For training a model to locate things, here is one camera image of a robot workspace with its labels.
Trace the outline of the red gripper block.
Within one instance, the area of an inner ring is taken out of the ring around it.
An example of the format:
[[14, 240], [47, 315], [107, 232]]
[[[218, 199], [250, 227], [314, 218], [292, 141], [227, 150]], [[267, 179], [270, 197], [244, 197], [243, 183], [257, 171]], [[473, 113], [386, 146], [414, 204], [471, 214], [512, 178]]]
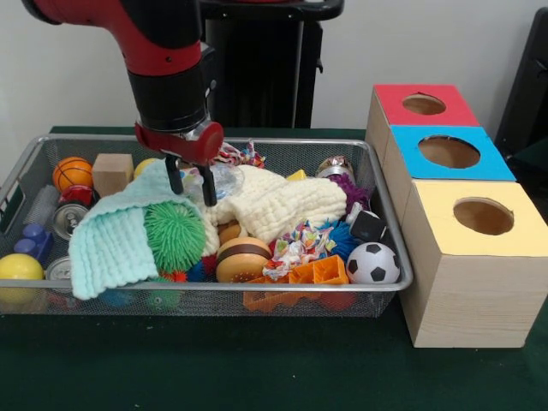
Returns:
[[198, 171], [203, 178], [202, 194], [207, 207], [217, 204], [217, 193], [214, 175], [210, 162], [217, 156], [224, 138], [223, 127], [218, 122], [205, 120], [197, 128], [183, 132], [162, 132], [135, 124], [135, 134], [141, 145], [166, 155], [165, 165], [174, 194], [184, 192], [178, 158], [189, 164], [198, 165]]

